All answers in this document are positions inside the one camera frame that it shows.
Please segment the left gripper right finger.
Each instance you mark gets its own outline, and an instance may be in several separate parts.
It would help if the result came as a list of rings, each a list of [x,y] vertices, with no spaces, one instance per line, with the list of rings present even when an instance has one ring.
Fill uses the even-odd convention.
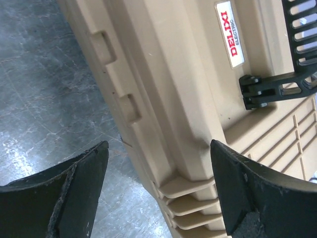
[[[315,238],[317,185],[253,161],[218,140],[211,163],[227,235]]]

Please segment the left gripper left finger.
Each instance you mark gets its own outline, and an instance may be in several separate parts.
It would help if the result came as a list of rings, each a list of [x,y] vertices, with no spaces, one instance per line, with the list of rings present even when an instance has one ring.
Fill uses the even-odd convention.
[[[108,142],[0,188],[2,238],[89,238],[108,164]]]

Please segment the tan plastic toolbox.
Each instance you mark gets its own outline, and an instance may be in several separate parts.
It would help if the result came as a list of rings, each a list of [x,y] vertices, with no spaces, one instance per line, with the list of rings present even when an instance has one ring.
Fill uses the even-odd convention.
[[[58,4],[174,238],[227,237],[212,140],[298,179],[316,171],[316,91],[248,110],[239,84],[316,68],[316,1]]]

